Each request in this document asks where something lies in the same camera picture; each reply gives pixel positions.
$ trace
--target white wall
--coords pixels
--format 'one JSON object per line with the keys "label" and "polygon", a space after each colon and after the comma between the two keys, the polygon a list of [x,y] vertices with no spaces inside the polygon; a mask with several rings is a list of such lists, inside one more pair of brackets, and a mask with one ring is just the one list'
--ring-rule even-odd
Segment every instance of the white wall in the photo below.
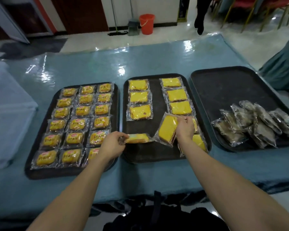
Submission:
{"label": "white wall", "polygon": [[[113,0],[117,26],[127,26],[131,19],[129,0]],[[132,0],[134,18],[142,14],[154,14],[154,23],[176,22],[180,0]],[[102,0],[108,27],[114,27],[112,6],[110,0]]]}
{"label": "white wall", "polygon": [[53,3],[51,0],[40,0],[41,4],[43,5],[47,15],[49,16],[50,20],[52,21],[54,27],[57,31],[66,31]]}

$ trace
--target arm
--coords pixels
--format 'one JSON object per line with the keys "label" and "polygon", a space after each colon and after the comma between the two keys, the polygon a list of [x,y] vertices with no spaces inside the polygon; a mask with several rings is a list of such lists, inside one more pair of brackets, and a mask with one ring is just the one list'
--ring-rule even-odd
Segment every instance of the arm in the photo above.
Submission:
{"label": "arm", "polygon": [[177,138],[213,206],[233,231],[289,230],[289,213],[271,196],[200,149],[193,121],[178,118]]}
{"label": "arm", "polygon": [[27,229],[28,231],[77,231],[84,229],[106,164],[110,159],[118,157],[125,148],[125,145],[118,143],[118,138],[121,136],[128,138],[127,134],[120,132],[112,132],[105,138],[97,156],[44,209]]}

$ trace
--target bucket handle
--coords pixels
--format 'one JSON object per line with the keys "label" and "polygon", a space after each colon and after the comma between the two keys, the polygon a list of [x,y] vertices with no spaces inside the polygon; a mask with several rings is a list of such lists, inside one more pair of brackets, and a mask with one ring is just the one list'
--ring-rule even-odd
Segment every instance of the bucket handle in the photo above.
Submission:
{"label": "bucket handle", "polygon": [[144,25],[146,25],[146,24],[147,24],[147,22],[148,22],[148,21],[146,21],[146,22],[145,22],[143,25],[141,25],[141,24],[140,24],[140,26],[141,26],[141,27],[143,27]]}

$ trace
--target red bucket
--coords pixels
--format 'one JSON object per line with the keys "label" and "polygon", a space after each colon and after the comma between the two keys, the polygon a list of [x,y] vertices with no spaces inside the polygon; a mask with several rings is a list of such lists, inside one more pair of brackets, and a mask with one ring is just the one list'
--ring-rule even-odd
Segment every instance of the red bucket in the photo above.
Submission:
{"label": "red bucket", "polygon": [[143,14],[139,16],[142,34],[151,35],[153,33],[154,14]]}

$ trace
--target hand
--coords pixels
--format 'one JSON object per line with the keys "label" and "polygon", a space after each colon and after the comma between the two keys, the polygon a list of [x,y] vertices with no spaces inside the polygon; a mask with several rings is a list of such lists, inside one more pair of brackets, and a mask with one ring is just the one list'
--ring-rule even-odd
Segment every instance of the hand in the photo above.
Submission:
{"label": "hand", "polygon": [[186,140],[192,140],[194,132],[195,126],[192,117],[190,116],[178,117],[178,126],[176,129],[176,134],[179,143],[183,143]]}
{"label": "hand", "polygon": [[112,132],[107,135],[100,147],[98,155],[106,157],[108,160],[111,160],[121,155],[125,148],[125,144],[119,144],[118,139],[120,137],[125,137],[127,139],[129,138],[127,134],[118,131]]}

